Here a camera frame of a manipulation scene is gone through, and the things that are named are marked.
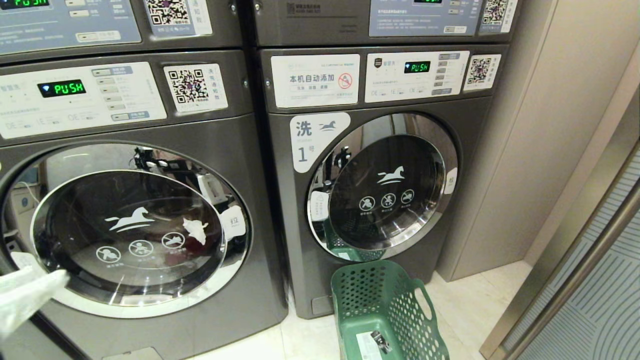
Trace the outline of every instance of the round glass door window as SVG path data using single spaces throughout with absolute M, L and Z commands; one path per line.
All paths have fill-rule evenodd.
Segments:
M 55 152 L 12 191 L 25 187 L 39 204 L 12 255 L 68 271 L 68 292 L 56 300 L 90 313 L 144 317 L 192 306 L 224 286 L 248 250 L 238 196 L 166 151 L 95 144 Z M 5 206 L 5 217 L 19 223 L 14 209 Z
M 340 258 L 396 255 L 438 222 L 457 167 L 455 146 L 434 120 L 412 113 L 372 120 L 318 167 L 308 195 L 312 232 Z

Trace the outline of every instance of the plastic basket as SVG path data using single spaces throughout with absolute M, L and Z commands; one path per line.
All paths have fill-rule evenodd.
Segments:
M 430 314 L 420 307 L 417 288 Z M 400 265 L 378 260 L 344 266 L 331 289 L 343 359 L 449 360 L 424 284 Z

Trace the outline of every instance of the front-load washer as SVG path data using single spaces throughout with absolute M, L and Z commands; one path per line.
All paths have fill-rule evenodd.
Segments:
M 518 0 L 244 0 L 261 47 L 509 42 Z
M 259 51 L 298 316 L 333 311 L 350 262 L 430 280 L 507 50 Z
M 0 1 L 0 64 L 241 45 L 234 0 Z
M 2 272 L 90 359 L 184 359 L 288 312 L 242 51 L 3 68 Z

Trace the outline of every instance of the red prohibition sign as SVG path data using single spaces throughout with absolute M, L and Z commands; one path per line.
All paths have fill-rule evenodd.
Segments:
M 351 77 L 351 74 L 347 72 L 340 75 L 340 77 L 338 78 L 338 85 L 343 89 L 350 88 L 352 83 L 353 83 L 353 78 Z

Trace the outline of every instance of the green push display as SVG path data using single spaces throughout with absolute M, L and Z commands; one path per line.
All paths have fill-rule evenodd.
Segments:
M 0 0 L 0 9 L 2 10 L 36 8 L 48 5 L 49 0 Z
M 86 90 L 81 80 L 55 81 L 53 83 L 38 84 L 42 97 L 56 97 L 65 95 L 85 94 Z
M 414 74 L 417 72 L 429 72 L 431 61 L 408 61 L 404 63 L 404 73 Z

